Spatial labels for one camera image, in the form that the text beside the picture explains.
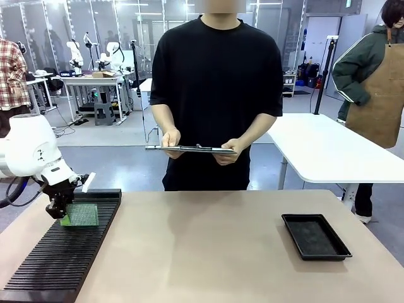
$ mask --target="plastic tray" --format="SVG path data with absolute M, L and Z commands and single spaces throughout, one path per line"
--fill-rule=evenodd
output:
M 282 215 L 304 261 L 343 261 L 352 254 L 323 215 Z

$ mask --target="cable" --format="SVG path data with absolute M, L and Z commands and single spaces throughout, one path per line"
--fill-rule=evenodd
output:
M 59 107 L 56 107 L 56 109 L 57 109 L 57 112 L 59 113 L 59 115 L 61 116 L 62 120 L 66 123 L 66 126 L 59 126 L 59 127 L 57 127 L 57 128 L 64 128 L 64 129 L 62 129 L 62 130 L 57 130 L 57 129 L 54 130 L 54 133 L 55 133 L 56 138 L 60 138 L 60 137 L 63 137 L 63 136 L 67 136 L 67 135 L 69 135 L 69 134 L 74 134 L 74 133 L 76 132 L 76 130 L 71 127 L 72 123 L 67 123 L 67 121 L 63 118 L 63 116 L 62 116 L 62 114 L 61 114 L 61 112 L 60 112 L 60 110 L 59 110 Z M 70 129 L 72 130 L 72 132 L 66 134 L 67 128 L 70 128 Z
M 6 200 L 8 201 L 8 204 L 9 204 L 9 205 L 14 206 L 14 207 L 23 207 L 23 206 L 26 206 L 26 205 L 30 204 L 33 200 L 35 200 L 36 198 L 38 198 L 39 194 L 40 194 L 40 193 L 44 190 L 44 188 L 48 185 L 47 183 L 45 183 L 44 185 L 42 185 L 42 186 L 40 187 L 40 189 L 37 191 L 37 193 L 35 194 L 35 196 L 34 196 L 30 201 L 28 201 L 28 202 L 26 202 L 26 203 L 24 203 L 24 204 L 16 205 L 16 204 L 14 204 L 14 203 L 12 203 L 12 202 L 10 201 L 9 192 L 10 192 L 10 189 L 11 189 L 11 187 L 13 186 L 14 182 L 15 182 L 17 179 L 18 179 L 18 177 L 15 177 L 15 178 L 10 182 L 9 186 L 7 187 L 7 191 L 6 191 Z
M 324 63 L 324 56 L 325 56 L 325 54 L 326 54 L 326 51 L 327 51 L 327 45 L 328 45 L 328 40 L 326 40 L 326 47 L 324 48 L 324 53 L 323 53 L 323 60 L 321 60 L 321 64 L 320 64 L 320 70 L 319 70 L 319 72 L 321 71 L 321 68 L 323 67 L 323 63 Z M 311 98 L 310 98 L 310 113 L 311 113 L 311 102 L 312 102 L 312 100 L 313 100 L 313 96 L 314 96 L 314 93 L 316 92 L 316 88 L 314 88 L 313 89 L 313 92 L 311 93 Z

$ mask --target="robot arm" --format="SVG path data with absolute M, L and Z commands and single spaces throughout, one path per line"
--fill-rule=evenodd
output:
M 88 175 L 78 175 L 66 164 L 44 116 L 18 115 L 9 121 L 11 131 L 0 139 L 0 178 L 32 177 L 49 196 L 46 211 L 52 218 L 63 218 L 74 189 L 84 184 Z M 19 194 L 25 185 L 17 187 Z M 10 205 L 19 194 L 0 201 L 0 208 Z
M 114 71 L 121 70 L 121 66 L 125 61 L 121 44 L 119 42 L 109 42 L 107 45 L 107 51 L 110 55 L 107 56 L 105 53 L 102 53 L 100 62 L 109 62 L 111 64 L 111 69 Z
M 83 56 L 80 52 L 80 44 L 72 39 L 72 41 L 67 42 L 66 45 L 70 48 L 71 51 L 71 60 L 70 65 L 74 67 L 74 71 L 76 72 L 76 76 L 81 75 L 81 67 L 84 64 Z

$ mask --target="white table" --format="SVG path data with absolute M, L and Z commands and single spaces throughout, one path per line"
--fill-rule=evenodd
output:
M 50 107 L 48 109 L 46 109 L 46 112 L 50 112 L 51 110 L 56 109 L 56 106 L 54 106 L 53 103 L 52 103 L 51 95 L 49 94 L 49 89 L 48 89 L 48 85 L 47 85 L 46 81 L 47 81 L 47 79 L 45 79 L 45 78 L 37 78 L 37 79 L 35 79 L 33 81 L 27 81 L 28 93 L 30 94 L 31 101 L 33 102 L 33 106 L 34 106 L 34 109 L 35 109 L 37 114 L 39 114 L 40 111 L 39 111 L 37 99 L 35 98 L 34 90 L 36 90 L 36 89 L 38 90 L 38 96 L 39 96 L 40 102 L 44 106 L 46 105 L 46 103 L 45 103 L 45 100 L 44 100 L 44 98 L 42 96 L 42 91 L 40 90 L 39 86 L 37 88 L 35 86 L 35 84 L 39 84 L 39 83 L 44 84 L 45 93 L 46 93 L 46 96 L 47 96 L 47 99 L 48 99 L 49 105 L 50 105 Z
M 268 134 L 283 155 L 278 189 L 288 163 L 306 182 L 347 184 L 350 209 L 360 183 L 404 183 L 404 160 L 324 115 L 285 114 Z
M 36 78 L 45 78 L 45 77 L 49 77 L 52 76 L 53 74 L 51 73 L 46 73 L 46 74 L 31 74 L 32 76 L 36 77 Z
M 148 78 L 146 79 L 140 86 L 140 92 L 141 92 L 141 107 L 142 110 L 146 109 L 149 106 L 149 94 L 152 92 L 152 79 Z
M 52 79 L 59 79 L 59 80 L 63 81 L 63 83 L 66 86 L 66 94 L 68 97 L 69 108 L 70 108 L 71 118 L 72 118 L 73 122 L 77 121 L 81 117 L 76 119 L 73 114 L 73 108 L 70 103 L 71 98 L 70 98 L 70 94 L 69 94 L 69 88 L 71 89 L 72 98 L 75 101 L 77 101 L 76 92 L 75 92 L 75 88 L 77 88 L 78 100 L 79 100 L 79 102 L 82 102 L 83 95 L 84 95 L 84 98 L 86 98 L 86 94 L 82 93 L 83 87 L 85 88 L 86 86 L 94 86 L 94 87 L 114 86 L 116 88 L 116 92 L 117 92 L 117 103 L 118 103 L 118 108 L 119 108 L 120 121 L 116 124 L 118 126 L 118 125 L 121 125 L 128 118 L 127 114 L 129 112 L 131 112 L 131 106 L 128 104 L 127 96 L 125 95 L 125 93 L 123 94 L 124 95 L 123 96 L 124 97 L 123 98 L 124 106 L 123 106 L 122 96 L 121 96 L 120 89 L 119 89 L 119 84 L 125 82 L 124 77 L 129 76 L 130 74 L 132 74 L 132 73 L 124 72 L 123 74 L 116 74 L 113 78 L 93 78 L 92 76 L 90 76 L 90 77 L 82 76 L 82 77 L 53 77 Z M 126 91 L 126 87 L 124 85 L 122 85 L 122 89 L 124 92 Z M 75 107 L 77 106 L 76 113 L 79 114 L 80 113 L 80 108 L 79 108 L 80 104 L 75 102 L 74 106 Z

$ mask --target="plaid shirt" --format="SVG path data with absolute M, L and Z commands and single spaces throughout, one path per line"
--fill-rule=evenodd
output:
M 0 109 L 30 105 L 25 73 L 27 64 L 14 42 L 0 38 Z

